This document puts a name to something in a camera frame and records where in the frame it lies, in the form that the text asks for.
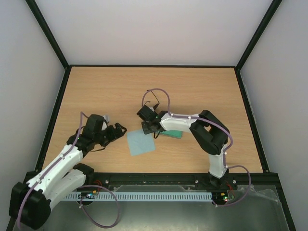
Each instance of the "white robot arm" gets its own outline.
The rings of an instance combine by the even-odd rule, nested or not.
[[[17,219],[21,208],[21,222],[38,229],[67,194],[85,183],[92,184],[94,169],[79,162],[96,144],[105,148],[127,131],[119,123],[115,128],[108,126],[108,120],[106,115],[90,115],[82,133],[78,136],[76,131],[45,169],[26,183],[17,183],[12,189],[9,215]]]
[[[229,132],[212,113],[207,110],[194,115],[169,114],[167,111],[156,113],[153,108],[144,105],[137,115],[143,120],[141,125],[145,134],[169,130],[192,133],[201,148],[208,153],[209,173],[218,179],[224,176],[227,170],[224,150],[228,142],[228,135],[221,129],[199,119],[212,121]],[[208,126],[211,126],[209,131],[205,129]]]

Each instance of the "white cable carrier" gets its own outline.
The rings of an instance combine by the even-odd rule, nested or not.
[[[211,202],[212,193],[208,192],[113,192],[118,201],[174,201],[174,202]],[[81,192],[71,192],[62,201],[78,201]],[[113,196],[107,192],[88,196],[83,201],[115,201]]]

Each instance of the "green sponge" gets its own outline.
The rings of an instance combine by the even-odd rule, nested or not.
[[[170,136],[170,137],[173,137],[173,138],[178,138],[178,139],[180,139],[182,137],[182,132],[176,131],[176,130],[162,131],[160,134]]]

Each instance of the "white backdrop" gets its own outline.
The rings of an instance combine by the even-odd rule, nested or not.
[[[37,0],[69,64],[236,65],[271,0]]]
[[[6,230],[12,187],[34,170],[64,69],[26,1],[1,0],[0,21],[0,230]]]
[[[242,69],[270,170],[298,231],[307,230],[308,1],[283,0]]]

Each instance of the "wooden table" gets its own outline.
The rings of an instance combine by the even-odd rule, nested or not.
[[[163,88],[171,98],[171,111],[196,114],[211,111],[234,139],[227,164],[243,165],[250,172],[262,172],[236,75],[232,68],[158,68],[158,67],[73,67],[66,86],[44,167],[62,150],[79,125],[79,112],[110,116],[128,131],[141,129],[136,115],[147,89]],[[160,106],[167,109],[167,98],[156,91]],[[155,102],[152,94],[147,101]],[[160,136],[156,150],[131,156],[126,135],[109,144],[104,151],[89,153],[83,163],[96,172],[130,173],[206,173],[206,154],[192,134],[181,139]],[[231,169],[230,172],[244,172]]]

